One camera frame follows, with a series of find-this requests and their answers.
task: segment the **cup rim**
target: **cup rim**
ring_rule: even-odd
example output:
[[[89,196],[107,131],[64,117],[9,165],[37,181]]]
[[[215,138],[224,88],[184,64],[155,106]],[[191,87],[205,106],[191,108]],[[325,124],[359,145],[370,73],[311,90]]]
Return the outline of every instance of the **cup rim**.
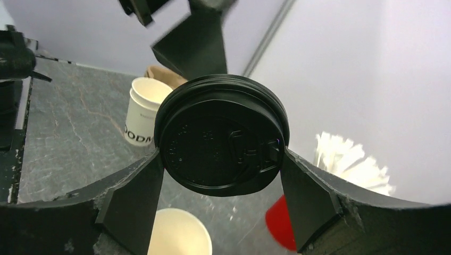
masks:
[[[205,227],[204,223],[201,222],[201,220],[199,218],[197,218],[195,215],[193,215],[192,213],[185,211],[183,209],[179,209],[179,208],[164,208],[164,209],[160,209],[158,211],[156,211],[155,215],[158,213],[163,213],[165,211],[177,211],[179,213],[183,213],[185,215],[187,215],[188,217],[192,218],[195,220],[195,222],[197,222],[199,224],[199,226],[201,227],[201,229],[204,231],[205,236],[208,239],[208,253],[210,255],[213,254],[213,244],[212,244],[212,240],[211,240],[211,236],[210,233],[208,232],[207,228]]]
[[[163,87],[169,88],[168,91],[170,91],[170,92],[168,93],[168,95],[173,91],[173,89],[172,89],[171,87],[169,87],[169,85],[167,85],[166,83],[164,83],[164,82],[162,82],[162,81],[159,81],[159,80],[157,80],[157,79],[149,78],[149,77],[137,77],[137,78],[134,78],[134,79],[132,80],[132,82],[131,82],[131,90],[133,91],[133,93],[135,93],[137,96],[140,97],[140,100],[144,100],[144,101],[147,102],[147,103],[152,103],[152,104],[155,104],[155,105],[160,105],[160,104],[161,104],[161,103],[154,102],[154,101],[152,101],[152,100],[149,100],[149,99],[145,98],[144,96],[142,96],[141,93],[139,93],[139,92],[136,90],[135,82],[137,82],[137,81],[139,81],[139,80],[152,80],[152,81],[154,81],[154,82],[156,82],[156,83],[161,84]]]
[[[130,91],[129,91],[129,94],[130,94],[130,99],[133,100],[133,102],[135,102],[137,105],[141,106],[142,108],[144,108],[144,109],[146,109],[146,110],[155,111],[155,108],[154,108],[154,107],[149,107],[149,106],[147,106],[147,105],[143,105],[140,101],[136,100],[136,98],[133,96],[133,93],[135,93],[135,92],[134,92],[133,89],[131,88]]]

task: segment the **white wall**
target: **white wall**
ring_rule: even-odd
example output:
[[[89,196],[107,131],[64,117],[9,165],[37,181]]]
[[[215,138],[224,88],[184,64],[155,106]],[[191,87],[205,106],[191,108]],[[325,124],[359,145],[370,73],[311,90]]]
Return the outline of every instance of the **white wall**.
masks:
[[[118,0],[4,0],[18,30],[51,56],[142,75],[157,64],[150,45],[189,13],[187,0],[171,1],[144,28]],[[229,72],[240,74],[283,0],[238,0],[224,23]]]
[[[0,30],[4,30],[5,25],[14,25],[14,21],[3,4],[3,1],[0,0]]]
[[[341,134],[389,167],[396,197],[451,202],[451,1],[298,0],[252,78],[284,103],[290,147]]]

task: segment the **printed text on cup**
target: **printed text on cup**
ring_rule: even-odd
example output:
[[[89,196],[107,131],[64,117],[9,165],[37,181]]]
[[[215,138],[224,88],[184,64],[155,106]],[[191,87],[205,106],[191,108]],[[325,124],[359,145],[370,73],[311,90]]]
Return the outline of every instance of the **printed text on cup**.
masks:
[[[132,131],[128,130],[127,125],[126,125],[125,134],[127,135],[128,138],[133,139],[137,142],[146,143],[146,142],[150,142],[152,140],[152,137],[144,137],[142,135],[136,135]]]
[[[152,119],[152,117],[146,116],[146,115],[144,115],[144,114],[142,114],[142,113],[140,113],[139,115],[140,115],[141,117],[146,118],[146,119],[149,119],[149,120]]]

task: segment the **black machine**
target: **black machine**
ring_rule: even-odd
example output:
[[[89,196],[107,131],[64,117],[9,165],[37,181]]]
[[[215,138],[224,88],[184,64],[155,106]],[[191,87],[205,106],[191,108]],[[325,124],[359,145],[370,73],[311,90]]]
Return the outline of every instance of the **black machine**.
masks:
[[[5,31],[0,31],[0,202],[16,202],[19,187],[27,127],[25,121],[18,121],[22,79],[31,76],[52,80],[35,72],[35,66],[35,55],[23,34],[7,25]]]
[[[165,2],[120,0],[124,11],[144,26]],[[451,205],[368,191],[288,149],[288,119],[277,96],[251,79],[227,74],[221,21],[234,2],[189,0],[191,16],[153,46],[158,61],[189,81],[158,110],[152,155],[53,201],[16,204],[18,185],[0,183],[0,189],[12,189],[11,200],[0,203],[1,255],[106,254],[100,242],[146,255],[154,221],[150,216],[156,212],[165,168],[188,189],[218,197],[258,192],[280,172],[297,250],[303,255],[451,253]],[[6,83],[0,83],[0,96],[7,89],[14,95],[13,80],[36,76],[32,61],[5,69],[2,60],[12,46],[3,35],[0,81]],[[25,72],[16,75],[21,68]],[[14,132],[6,124],[15,118],[15,100],[0,101],[0,106],[9,102],[9,112],[0,108],[0,128],[10,132],[1,134],[2,171],[14,146],[24,145],[24,134],[6,139]],[[18,183],[20,171],[11,179]]]

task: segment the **gray marble surface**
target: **gray marble surface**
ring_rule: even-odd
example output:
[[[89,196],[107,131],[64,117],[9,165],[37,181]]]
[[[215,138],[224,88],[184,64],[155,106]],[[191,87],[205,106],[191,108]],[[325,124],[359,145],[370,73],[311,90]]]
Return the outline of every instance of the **gray marble surface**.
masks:
[[[152,151],[122,137],[134,77],[38,59],[19,202],[49,200],[108,176]],[[207,227],[213,254],[294,254],[272,239],[266,210],[282,195],[280,178],[256,194],[214,198],[191,192],[165,173],[159,208],[181,208]]]

